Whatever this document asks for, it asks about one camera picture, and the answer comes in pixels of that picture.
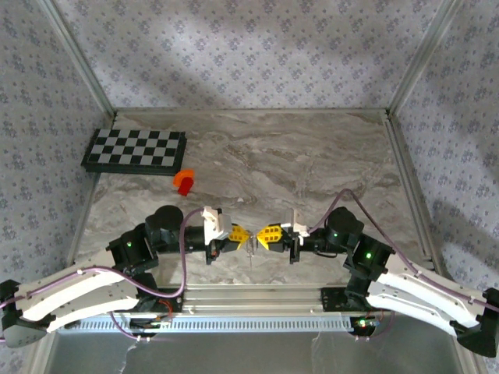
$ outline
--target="orange object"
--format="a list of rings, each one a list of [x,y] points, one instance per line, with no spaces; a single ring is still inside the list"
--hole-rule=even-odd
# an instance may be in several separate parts
[[[194,169],[184,169],[179,171],[175,177],[173,177],[173,185],[175,187],[180,187],[182,184],[182,180],[184,178],[191,178],[194,179]]]
[[[194,184],[194,170],[184,169],[179,171],[173,178],[173,185],[179,187],[179,194],[187,196]]]

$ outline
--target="cable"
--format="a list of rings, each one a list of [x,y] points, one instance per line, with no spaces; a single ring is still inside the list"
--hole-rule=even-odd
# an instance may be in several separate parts
[[[115,327],[119,330],[120,333],[122,333],[126,337],[129,337],[130,339],[134,339],[134,340],[137,340],[137,341],[140,340],[140,335],[138,337],[136,337],[135,335],[132,335],[131,333],[126,332],[125,329],[123,329],[119,325],[119,323],[116,320],[115,315],[113,314],[113,312],[109,312],[109,316],[111,317],[111,321],[115,324]]]
[[[111,267],[106,267],[106,266],[89,266],[89,267],[84,267],[82,269],[78,269],[74,273],[66,274],[64,277],[60,277],[56,280],[53,280],[52,282],[46,284],[45,286],[41,286],[39,288],[35,288],[32,291],[28,291],[25,296],[16,296],[15,298],[10,298],[9,300],[5,300],[0,304],[0,309],[3,309],[9,304],[12,304],[13,302],[18,302],[19,300],[24,300],[25,298],[30,298],[33,295],[40,294],[41,292],[44,292],[46,290],[50,290],[51,288],[58,286],[60,284],[63,284],[64,282],[73,279],[75,277],[79,277],[81,275],[84,275],[87,272],[95,272],[95,273],[114,273],[119,275],[120,277],[123,278],[124,281],[129,282],[130,284],[134,285],[135,287],[141,289],[142,291],[147,292],[148,294],[151,294],[153,296],[157,296],[159,298],[176,298],[177,296],[181,295],[181,293],[184,292],[187,284],[187,268],[186,268],[186,240],[185,240],[185,234],[186,234],[186,225],[187,221],[196,213],[201,213],[203,212],[204,208],[198,208],[193,210],[192,212],[188,213],[182,223],[180,224],[180,232],[179,232],[179,248],[180,248],[180,257],[181,257],[181,264],[182,264],[182,283],[180,284],[180,287],[177,291],[171,293],[171,294],[165,294],[164,292],[159,292],[156,290],[153,290],[152,288],[146,287],[136,280],[132,279],[131,277],[126,276],[125,274],[121,273],[120,271],[117,271],[115,269],[112,269]],[[5,339],[3,337],[0,337],[0,343],[5,342]]]
[[[461,292],[451,290],[450,288],[447,288],[447,287],[439,284],[438,282],[431,280],[429,277],[425,276],[424,274],[419,273],[419,271],[413,266],[411,261],[402,253],[401,249],[390,239],[390,237],[384,232],[384,230],[380,227],[380,225],[369,214],[369,212],[366,210],[364,205],[360,202],[357,195],[351,189],[343,189],[342,191],[339,192],[339,194],[336,195],[336,197],[333,200],[333,203],[331,204],[331,206],[329,206],[329,209],[327,210],[326,214],[322,216],[320,221],[315,226],[313,226],[311,229],[308,230],[309,234],[313,233],[320,226],[322,226],[322,224],[326,221],[327,217],[329,217],[329,214],[333,211],[334,207],[336,206],[336,204],[338,203],[340,198],[342,198],[343,195],[346,194],[347,192],[353,197],[353,199],[356,201],[359,208],[362,210],[362,212],[364,212],[366,217],[369,219],[371,224],[373,224],[373,226],[378,230],[378,232],[381,234],[381,236],[383,236],[384,240],[386,240],[387,243],[389,245],[391,245],[391,247],[393,248],[395,253],[398,256],[400,256],[400,259],[402,260],[402,262],[407,266],[408,269],[410,269],[414,273],[414,275],[417,275],[419,277],[419,279],[427,282],[430,286],[433,286],[440,291],[446,292],[452,296],[455,296],[456,298],[460,298],[462,300],[465,300],[465,301],[469,302],[470,304],[476,303],[484,308],[488,308],[490,310],[493,310],[493,311],[499,313],[499,307],[488,304],[487,302],[482,302],[481,300],[475,300],[473,297],[464,295]]]
[[[173,315],[172,304],[170,304],[170,302],[168,300],[162,300],[162,299],[160,299],[158,302],[162,305],[165,305],[168,308],[168,318],[171,319],[172,315]]]
[[[391,311],[391,313],[390,313],[390,320],[388,321],[388,325],[384,328],[383,331],[381,331],[380,333],[377,333],[376,335],[370,337],[370,339],[374,339],[375,337],[380,337],[380,336],[386,334],[388,331],[391,330],[391,328],[393,327],[394,322],[395,322],[395,312]]]
[[[126,331],[125,329],[123,329],[118,321],[116,320],[115,318],[115,314],[113,312],[109,312],[109,316],[111,317],[111,321],[113,322],[113,324],[115,325],[115,327],[118,329],[118,331],[120,333],[122,333],[123,335],[125,335],[126,337],[130,338],[130,339],[134,339],[135,341],[141,341],[141,340],[145,340],[146,342],[150,342],[150,341],[172,341],[171,339],[168,339],[168,338],[165,338],[165,339],[162,339],[162,338],[157,338],[154,334],[154,336],[152,337],[143,337],[142,335],[133,335],[131,333],[129,333],[128,331]]]
[[[328,255],[322,252],[314,252],[314,253],[320,257],[325,257],[326,259],[335,259],[336,257],[338,257],[338,255]]]

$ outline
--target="wall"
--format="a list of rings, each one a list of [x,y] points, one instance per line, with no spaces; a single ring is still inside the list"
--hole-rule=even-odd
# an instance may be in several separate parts
[[[448,270],[482,290],[499,287],[498,82],[499,5],[465,2],[398,116]]]
[[[387,107],[441,0],[57,0],[116,107]]]
[[[90,187],[81,157],[106,120],[37,3],[0,13],[0,282],[25,282],[64,267]],[[0,348],[0,372],[26,351]]]

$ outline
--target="checkerboard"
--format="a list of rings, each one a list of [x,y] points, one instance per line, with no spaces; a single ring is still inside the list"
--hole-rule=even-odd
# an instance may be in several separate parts
[[[82,165],[90,172],[175,175],[186,134],[155,130],[95,130]]]

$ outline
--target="marble surface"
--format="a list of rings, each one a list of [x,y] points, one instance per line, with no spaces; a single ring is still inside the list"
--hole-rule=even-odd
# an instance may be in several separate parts
[[[184,214],[204,205],[221,207],[232,221],[257,232],[278,222],[286,208],[298,208],[309,226],[335,193],[353,189],[386,232],[416,262],[422,253],[401,186],[385,127],[377,115],[322,113],[119,114],[115,128],[186,131],[184,168],[196,172],[187,197],[176,193],[172,177],[103,174],[99,181],[77,259],[83,259],[123,231],[143,222],[158,207],[179,206]],[[380,236],[350,198],[347,206]],[[199,217],[191,224],[201,224]],[[204,254],[188,255],[189,284],[344,284],[343,256],[324,259],[303,253],[289,265],[288,253],[262,247],[220,256],[212,265]],[[181,277],[179,256],[161,256],[153,270],[158,284]]]

